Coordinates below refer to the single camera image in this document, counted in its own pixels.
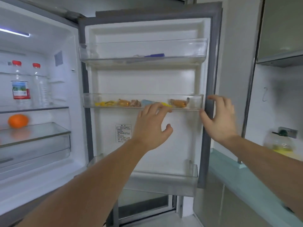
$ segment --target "floor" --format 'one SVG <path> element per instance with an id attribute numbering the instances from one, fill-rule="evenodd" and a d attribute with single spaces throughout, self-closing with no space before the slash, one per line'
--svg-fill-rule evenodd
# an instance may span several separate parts
<path id="1" fill-rule="evenodd" d="M 163 214 L 148 221 L 127 225 L 134 227 L 201 227 L 198 220 L 193 216 L 179 218 L 177 213 Z"/>

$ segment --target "forearm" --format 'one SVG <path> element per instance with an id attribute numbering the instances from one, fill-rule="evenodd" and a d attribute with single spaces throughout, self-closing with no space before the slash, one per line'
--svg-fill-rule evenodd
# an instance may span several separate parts
<path id="1" fill-rule="evenodd" d="M 102 226 L 145 147 L 133 140 L 64 185 L 19 227 Z"/>
<path id="2" fill-rule="evenodd" d="M 303 220 L 303 162 L 234 136 L 222 143 Z"/>

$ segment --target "hand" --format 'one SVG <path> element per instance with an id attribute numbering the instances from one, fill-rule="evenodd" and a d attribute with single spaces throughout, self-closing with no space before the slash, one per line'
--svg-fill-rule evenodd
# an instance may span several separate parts
<path id="1" fill-rule="evenodd" d="M 146 106 L 138 114 L 131 140 L 143 144 L 146 151 L 153 150 L 164 143 L 173 132 L 170 124 L 164 131 L 161 130 L 161 124 L 168 112 L 172 112 L 171 108 L 163 106 L 162 103 Z"/>
<path id="2" fill-rule="evenodd" d="M 216 102 L 216 114 L 213 120 L 211 120 L 206 112 L 201 109 L 200 117 L 205 127 L 205 130 L 209 136 L 216 142 L 222 144 L 230 137 L 238 136 L 235 108 L 232 105 L 232 101 L 226 97 L 211 95 L 207 97 L 213 99 Z"/>

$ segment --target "bottle label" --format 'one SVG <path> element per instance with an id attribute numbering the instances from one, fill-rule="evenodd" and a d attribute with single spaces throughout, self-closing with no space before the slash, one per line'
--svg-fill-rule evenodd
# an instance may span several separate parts
<path id="1" fill-rule="evenodd" d="M 30 99 L 28 82 L 11 81 L 14 99 Z"/>

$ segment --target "person's left hand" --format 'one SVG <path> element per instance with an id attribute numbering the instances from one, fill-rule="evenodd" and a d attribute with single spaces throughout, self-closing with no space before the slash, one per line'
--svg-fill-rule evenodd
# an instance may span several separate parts
<path id="1" fill-rule="evenodd" d="M 147 105 L 138 114 L 131 139 L 143 144 L 146 151 L 160 146 L 173 132 L 170 124 L 166 126 L 164 131 L 161 130 L 161 124 L 168 112 L 172 112 L 172 109 L 163 106 L 162 103 Z"/>

